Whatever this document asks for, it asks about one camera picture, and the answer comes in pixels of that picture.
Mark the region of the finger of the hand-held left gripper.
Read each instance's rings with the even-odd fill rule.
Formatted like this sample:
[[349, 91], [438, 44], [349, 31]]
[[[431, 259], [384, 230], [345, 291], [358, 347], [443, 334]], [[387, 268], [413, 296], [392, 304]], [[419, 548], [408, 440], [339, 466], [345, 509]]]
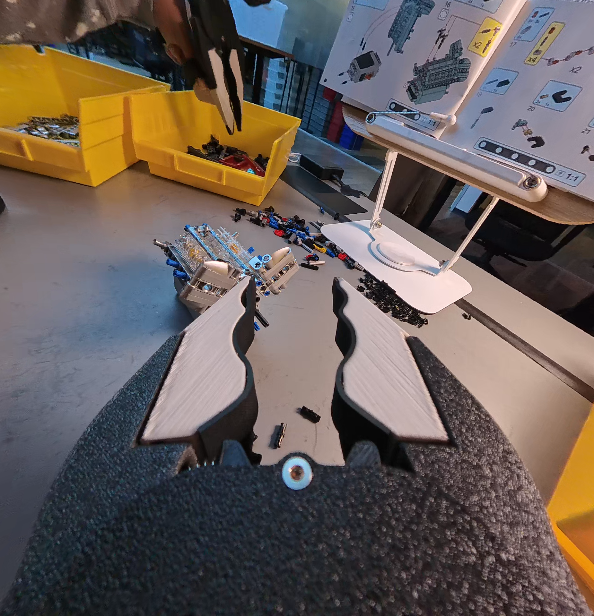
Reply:
[[242, 130], [244, 103], [244, 69], [245, 55], [242, 47], [231, 48], [226, 53], [226, 84], [229, 94], [229, 104], [234, 125], [238, 132]]
[[194, 81], [196, 98], [206, 104], [214, 105], [225, 124], [232, 124], [232, 107], [225, 70], [230, 67], [230, 48], [221, 44], [220, 48], [195, 44], [195, 60], [198, 75]]

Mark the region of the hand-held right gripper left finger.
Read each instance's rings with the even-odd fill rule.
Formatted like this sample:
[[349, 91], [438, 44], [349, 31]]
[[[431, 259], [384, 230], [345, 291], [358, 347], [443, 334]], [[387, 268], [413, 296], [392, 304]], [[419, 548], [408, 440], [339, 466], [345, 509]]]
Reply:
[[255, 337], [256, 285], [245, 277], [182, 332], [141, 443], [248, 442], [258, 417], [246, 353]]

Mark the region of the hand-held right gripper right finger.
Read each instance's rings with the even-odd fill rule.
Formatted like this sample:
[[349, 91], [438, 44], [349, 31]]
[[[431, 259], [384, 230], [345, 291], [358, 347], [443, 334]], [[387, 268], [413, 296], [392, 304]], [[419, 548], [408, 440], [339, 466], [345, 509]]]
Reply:
[[340, 411], [399, 442], [450, 441], [409, 346], [409, 335], [343, 278], [334, 278]]

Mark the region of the yellow plastic bin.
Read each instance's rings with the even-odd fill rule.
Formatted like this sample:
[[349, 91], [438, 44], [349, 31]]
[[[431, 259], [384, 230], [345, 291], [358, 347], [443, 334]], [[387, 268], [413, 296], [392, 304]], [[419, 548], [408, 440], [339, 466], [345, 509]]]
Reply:
[[[137, 157], [159, 177], [259, 206], [284, 172], [301, 119], [259, 105], [243, 104], [242, 130], [230, 135], [213, 105], [194, 92], [161, 92], [129, 97]], [[264, 176], [187, 153], [211, 137], [221, 145], [268, 158]]]
[[[0, 45], [0, 166], [97, 187], [138, 161], [129, 97], [169, 89], [61, 50]], [[11, 130], [63, 114], [79, 120], [78, 147]]]

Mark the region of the grey brick engine model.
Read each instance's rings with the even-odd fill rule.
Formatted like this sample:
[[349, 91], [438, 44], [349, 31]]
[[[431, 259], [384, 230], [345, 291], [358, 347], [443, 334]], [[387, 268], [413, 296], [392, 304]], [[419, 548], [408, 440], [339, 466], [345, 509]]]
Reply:
[[175, 241], [154, 239], [153, 243], [162, 250], [173, 277], [220, 299], [244, 278], [252, 279], [255, 330], [269, 326], [259, 308], [261, 300], [285, 291], [300, 269], [289, 246], [258, 255], [254, 248], [245, 248], [240, 243], [238, 233], [232, 234], [224, 227], [214, 229], [208, 224], [186, 225]]

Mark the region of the pile of grey brick parts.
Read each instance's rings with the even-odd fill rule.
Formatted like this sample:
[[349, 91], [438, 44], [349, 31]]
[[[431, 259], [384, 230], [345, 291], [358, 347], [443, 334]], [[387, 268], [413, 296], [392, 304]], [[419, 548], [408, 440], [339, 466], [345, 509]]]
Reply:
[[16, 133], [80, 147], [79, 119], [74, 115], [29, 116], [24, 121], [6, 128]]

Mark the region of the person's left forearm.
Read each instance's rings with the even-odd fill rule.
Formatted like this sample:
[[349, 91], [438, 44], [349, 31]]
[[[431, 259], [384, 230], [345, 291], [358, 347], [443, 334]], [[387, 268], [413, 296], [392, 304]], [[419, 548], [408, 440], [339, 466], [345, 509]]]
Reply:
[[74, 42], [121, 21], [154, 28], [153, 1], [0, 1], [0, 44]]

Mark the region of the person's left hand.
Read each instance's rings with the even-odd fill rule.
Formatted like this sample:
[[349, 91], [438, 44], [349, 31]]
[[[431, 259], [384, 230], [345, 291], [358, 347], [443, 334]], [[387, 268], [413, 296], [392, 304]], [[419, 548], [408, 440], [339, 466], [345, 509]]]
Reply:
[[195, 56], [185, 1], [154, 1], [154, 25], [162, 34], [165, 50], [178, 65]]

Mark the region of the black and red brick parts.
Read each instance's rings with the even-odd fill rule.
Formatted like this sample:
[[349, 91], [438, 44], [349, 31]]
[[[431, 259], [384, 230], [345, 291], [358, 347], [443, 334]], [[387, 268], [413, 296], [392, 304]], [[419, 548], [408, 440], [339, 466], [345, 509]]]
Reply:
[[269, 163], [268, 157], [263, 157], [259, 154], [255, 158], [251, 158], [244, 150], [231, 145], [224, 145], [213, 134], [210, 135], [209, 141], [203, 143], [200, 148], [188, 145], [186, 152], [193, 157], [244, 171], [258, 177], [265, 176]]

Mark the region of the pile of black pins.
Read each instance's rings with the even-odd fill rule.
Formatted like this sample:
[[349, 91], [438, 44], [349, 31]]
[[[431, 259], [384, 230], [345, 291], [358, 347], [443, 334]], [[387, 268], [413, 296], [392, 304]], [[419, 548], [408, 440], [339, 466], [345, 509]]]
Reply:
[[386, 282], [379, 281], [367, 272], [363, 273], [358, 282], [358, 292], [381, 312], [417, 328], [428, 324], [428, 319], [402, 300]]

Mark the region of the blue plastic storage crates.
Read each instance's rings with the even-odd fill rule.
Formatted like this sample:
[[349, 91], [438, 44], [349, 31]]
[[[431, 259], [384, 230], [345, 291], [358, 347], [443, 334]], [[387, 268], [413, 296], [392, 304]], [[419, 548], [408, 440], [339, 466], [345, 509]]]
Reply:
[[322, 136], [345, 150], [359, 151], [364, 138], [347, 126], [343, 113], [342, 95], [325, 87], [322, 96], [329, 103]]

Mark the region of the black power adapter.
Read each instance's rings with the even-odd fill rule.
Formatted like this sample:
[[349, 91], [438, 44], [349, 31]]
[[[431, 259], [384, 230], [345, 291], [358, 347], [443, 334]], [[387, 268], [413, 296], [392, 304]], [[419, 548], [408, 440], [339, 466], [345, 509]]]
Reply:
[[300, 154], [299, 165], [318, 180], [334, 182], [340, 186], [343, 184], [345, 171], [341, 167], [324, 165], [303, 153]]

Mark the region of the white booklet stand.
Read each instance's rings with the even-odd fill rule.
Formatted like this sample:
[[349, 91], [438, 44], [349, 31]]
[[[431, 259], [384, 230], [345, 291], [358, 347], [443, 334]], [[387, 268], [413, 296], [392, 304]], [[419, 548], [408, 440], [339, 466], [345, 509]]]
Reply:
[[[486, 156], [474, 150], [466, 150], [408, 127], [399, 119], [408, 117], [410, 110], [370, 112], [365, 124], [372, 135], [386, 139], [391, 147], [386, 154], [386, 163], [381, 177], [375, 208], [370, 221], [352, 221], [327, 224], [322, 234], [347, 256], [361, 265], [379, 281], [386, 283], [415, 311], [424, 314], [440, 312], [450, 304], [471, 293], [471, 286], [452, 271], [464, 249], [485, 223], [501, 196], [520, 201], [537, 203], [548, 192], [544, 170], [521, 160], [511, 163], [513, 156], [494, 158], [505, 151], [489, 139], [482, 139], [481, 146]], [[473, 226], [460, 248], [448, 259], [436, 261], [424, 250], [409, 242], [392, 229], [383, 225], [381, 212], [399, 154], [417, 160], [437, 171], [445, 171], [459, 179], [466, 177], [472, 186], [481, 182], [493, 196], [477, 223]]]

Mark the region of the pile of colourful brick parts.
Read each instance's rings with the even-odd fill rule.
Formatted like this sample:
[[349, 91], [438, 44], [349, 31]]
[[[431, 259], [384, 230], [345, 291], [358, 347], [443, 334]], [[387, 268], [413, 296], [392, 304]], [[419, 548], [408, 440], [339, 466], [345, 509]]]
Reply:
[[322, 233], [322, 221], [308, 221], [296, 214], [283, 216], [272, 206], [258, 210], [235, 208], [231, 218], [234, 222], [244, 219], [257, 227], [268, 227], [286, 244], [305, 250], [300, 261], [304, 269], [317, 271], [326, 264], [326, 258], [331, 258], [341, 261], [349, 270], [365, 272], [361, 264]]

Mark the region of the black swivel chair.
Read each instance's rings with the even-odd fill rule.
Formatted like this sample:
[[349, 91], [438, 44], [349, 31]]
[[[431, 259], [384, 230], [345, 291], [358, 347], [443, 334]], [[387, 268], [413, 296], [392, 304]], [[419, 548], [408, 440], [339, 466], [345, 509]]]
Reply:
[[495, 257], [525, 267], [527, 262], [541, 262], [551, 258], [560, 243], [566, 243], [566, 234], [573, 226], [552, 222], [527, 212], [505, 201], [498, 201], [486, 220], [477, 227], [485, 213], [486, 197], [478, 197], [475, 206], [465, 218], [468, 230], [476, 229], [471, 241], [483, 249], [476, 257], [464, 257], [486, 272], [500, 278], [491, 262]]

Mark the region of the instruction booklet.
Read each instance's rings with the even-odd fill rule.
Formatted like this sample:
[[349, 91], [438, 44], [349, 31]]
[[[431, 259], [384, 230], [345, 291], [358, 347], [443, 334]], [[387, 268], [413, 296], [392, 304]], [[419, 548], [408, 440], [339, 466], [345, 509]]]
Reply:
[[553, 222], [594, 222], [594, 1], [353, 1], [321, 83], [358, 131]]

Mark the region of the yellow plastic crate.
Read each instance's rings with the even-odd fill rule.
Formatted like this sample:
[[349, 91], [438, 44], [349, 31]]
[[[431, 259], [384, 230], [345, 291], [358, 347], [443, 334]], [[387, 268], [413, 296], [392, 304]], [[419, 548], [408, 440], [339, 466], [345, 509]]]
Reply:
[[563, 556], [594, 610], [594, 403], [547, 512]]

